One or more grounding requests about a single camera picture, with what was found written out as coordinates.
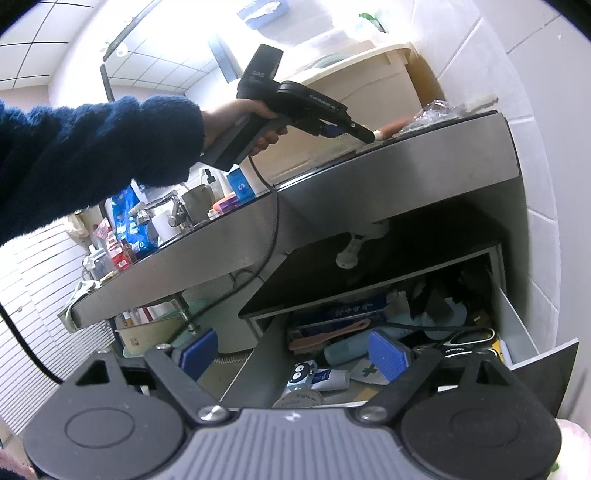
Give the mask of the person's left hand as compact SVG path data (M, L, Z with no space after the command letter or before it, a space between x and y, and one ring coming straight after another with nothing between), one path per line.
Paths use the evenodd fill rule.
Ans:
M276 113L266 104L249 99L236 99L214 111L202 111L201 115L204 120L204 151L207 151L221 135L232 128L242 126L252 116L263 120L276 119ZM283 135L287 135L287 127L266 130L256 140L250 154L256 156L263 152L279 142L280 136Z

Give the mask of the left forearm blue fleece sleeve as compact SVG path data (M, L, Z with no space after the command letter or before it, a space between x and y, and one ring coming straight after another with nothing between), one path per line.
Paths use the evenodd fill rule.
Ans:
M190 100L124 97L78 108L1 108L1 241L99 204L131 182L188 178L204 149Z

